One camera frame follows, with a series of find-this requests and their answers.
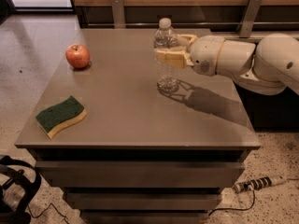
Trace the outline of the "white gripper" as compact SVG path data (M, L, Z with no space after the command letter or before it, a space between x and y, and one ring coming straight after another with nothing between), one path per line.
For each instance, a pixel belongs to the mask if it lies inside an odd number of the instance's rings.
M188 48L191 46L190 54L185 50L173 51L156 49L155 58L159 63L184 69L192 66L195 73L204 76L215 76L216 66L224 39L219 36L205 35L178 35L178 43Z

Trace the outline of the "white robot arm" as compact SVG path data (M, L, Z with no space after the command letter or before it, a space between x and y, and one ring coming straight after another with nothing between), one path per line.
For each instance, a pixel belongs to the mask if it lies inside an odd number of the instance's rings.
M204 76L224 76L263 95L289 88L299 94L299 41L271 34L254 44L221 36L178 35L172 48L156 48L158 62L178 69L191 67Z

